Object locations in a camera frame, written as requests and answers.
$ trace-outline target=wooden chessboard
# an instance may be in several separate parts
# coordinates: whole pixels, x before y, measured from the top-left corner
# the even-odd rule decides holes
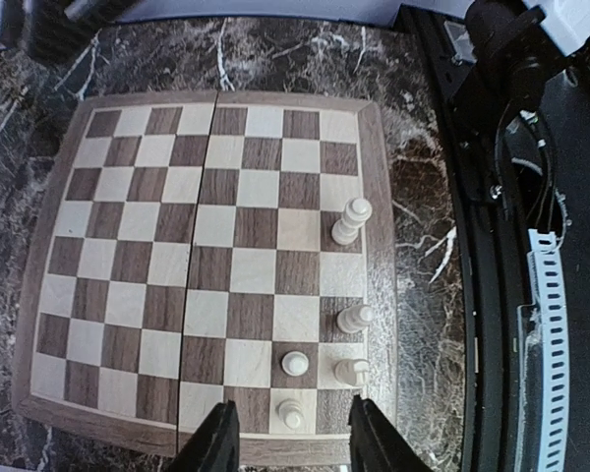
[[[331,225],[374,215],[338,246]],[[14,406],[136,450],[173,455],[213,405],[236,402],[252,464],[348,459],[352,396],[393,420],[393,224],[380,112],[279,93],[168,92],[87,100],[73,118],[31,245]],[[371,305],[357,334],[335,324]],[[310,369],[288,377],[290,351]],[[343,358],[372,363],[341,384]],[[277,405],[295,398],[305,424]]]

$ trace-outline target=marble tabletop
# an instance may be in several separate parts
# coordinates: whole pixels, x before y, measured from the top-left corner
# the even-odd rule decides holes
[[[396,233],[398,430],[434,470],[457,470],[461,277],[443,149],[416,40],[390,30],[270,18],[112,27],[72,63],[52,68],[19,51],[0,54],[0,464],[131,471],[160,470],[169,461],[27,420],[11,410],[10,391],[30,238],[78,102],[178,89],[291,91],[379,104]]]

